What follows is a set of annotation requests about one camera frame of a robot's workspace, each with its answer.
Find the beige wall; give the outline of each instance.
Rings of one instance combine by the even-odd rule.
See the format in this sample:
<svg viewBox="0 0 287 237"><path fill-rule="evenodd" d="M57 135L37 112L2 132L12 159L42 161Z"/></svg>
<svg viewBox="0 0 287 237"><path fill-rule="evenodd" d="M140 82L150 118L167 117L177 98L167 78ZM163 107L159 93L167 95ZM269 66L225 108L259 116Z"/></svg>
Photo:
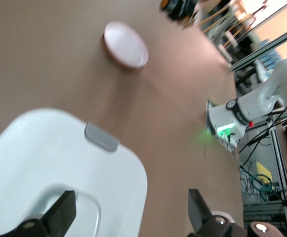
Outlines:
<svg viewBox="0 0 287 237"><path fill-rule="evenodd" d="M260 40L274 40L285 32L287 32L287 8L255 30ZM282 58L287 58L287 42L277 47L276 50Z"/></svg>

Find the black band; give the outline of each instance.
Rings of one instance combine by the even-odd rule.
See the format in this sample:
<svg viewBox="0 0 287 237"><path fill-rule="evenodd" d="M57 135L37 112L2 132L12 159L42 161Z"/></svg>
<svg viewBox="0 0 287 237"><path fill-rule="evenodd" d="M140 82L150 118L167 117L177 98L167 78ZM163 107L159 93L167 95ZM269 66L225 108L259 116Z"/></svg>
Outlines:
<svg viewBox="0 0 287 237"><path fill-rule="evenodd" d="M238 104L238 99L234 99L229 101L226 104L226 109L231 110L234 114L234 116L237 118L237 120L243 124L243 125L248 125L250 120L248 120L244 114L242 113L239 104Z"/></svg>

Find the green light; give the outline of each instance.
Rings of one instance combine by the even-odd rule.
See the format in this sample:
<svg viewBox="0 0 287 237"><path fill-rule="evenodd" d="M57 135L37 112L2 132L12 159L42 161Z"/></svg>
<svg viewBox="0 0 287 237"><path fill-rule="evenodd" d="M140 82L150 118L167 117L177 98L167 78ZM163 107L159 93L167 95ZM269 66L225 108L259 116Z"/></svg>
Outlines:
<svg viewBox="0 0 287 237"><path fill-rule="evenodd" d="M227 130L227 133L228 132L230 133L229 129L233 128L234 125L235 125L234 123L230 123L230 124L227 124L227 125L224 125L224 126L221 126L221 127L217 128L217 134L219 134L219 136L222 136L223 132L225 130Z"/></svg>

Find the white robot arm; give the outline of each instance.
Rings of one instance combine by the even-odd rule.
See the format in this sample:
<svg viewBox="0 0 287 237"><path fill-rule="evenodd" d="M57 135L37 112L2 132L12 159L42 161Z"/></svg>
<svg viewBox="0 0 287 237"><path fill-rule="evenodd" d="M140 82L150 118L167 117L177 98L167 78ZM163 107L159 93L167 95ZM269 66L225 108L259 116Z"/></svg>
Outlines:
<svg viewBox="0 0 287 237"><path fill-rule="evenodd" d="M235 147L249 122L270 113L279 98L287 106L287 59L277 64L258 89L209 109L209 121L216 135Z"/></svg>

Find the gray latch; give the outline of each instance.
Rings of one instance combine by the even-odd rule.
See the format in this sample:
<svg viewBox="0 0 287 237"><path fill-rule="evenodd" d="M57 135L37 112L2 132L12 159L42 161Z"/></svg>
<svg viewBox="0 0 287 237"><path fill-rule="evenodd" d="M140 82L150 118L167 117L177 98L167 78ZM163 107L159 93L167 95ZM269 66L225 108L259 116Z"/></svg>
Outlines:
<svg viewBox="0 0 287 237"><path fill-rule="evenodd" d="M96 127L91 122L87 123L84 135L90 142L108 152L116 151L119 145L119 140L117 138Z"/></svg>

